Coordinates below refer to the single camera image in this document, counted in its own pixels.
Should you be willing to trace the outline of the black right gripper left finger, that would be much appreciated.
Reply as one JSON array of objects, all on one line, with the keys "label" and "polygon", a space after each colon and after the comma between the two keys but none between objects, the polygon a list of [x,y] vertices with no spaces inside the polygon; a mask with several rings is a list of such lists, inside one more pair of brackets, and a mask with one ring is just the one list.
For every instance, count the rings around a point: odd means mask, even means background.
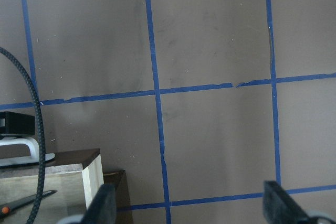
[{"label": "black right gripper left finger", "polygon": [[82,223],[115,223],[116,218],[115,186],[114,184],[103,184],[84,214]]}]

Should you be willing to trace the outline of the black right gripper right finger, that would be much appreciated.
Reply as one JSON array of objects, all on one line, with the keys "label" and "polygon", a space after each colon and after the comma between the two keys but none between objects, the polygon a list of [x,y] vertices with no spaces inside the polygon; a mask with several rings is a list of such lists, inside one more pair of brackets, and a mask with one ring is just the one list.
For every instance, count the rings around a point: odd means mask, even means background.
[{"label": "black right gripper right finger", "polygon": [[306,212],[276,182],[265,181],[263,215],[267,223],[310,223]]}]

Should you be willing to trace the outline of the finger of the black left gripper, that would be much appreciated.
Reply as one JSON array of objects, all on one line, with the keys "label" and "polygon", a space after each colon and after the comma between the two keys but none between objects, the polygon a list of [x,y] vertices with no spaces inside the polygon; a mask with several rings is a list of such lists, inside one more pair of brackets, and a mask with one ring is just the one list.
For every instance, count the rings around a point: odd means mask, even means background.
[{"label": "finger of the black left gripper", "polygon": [[1,135],[34,135],[35,117],[32,115],[1,112]]}]

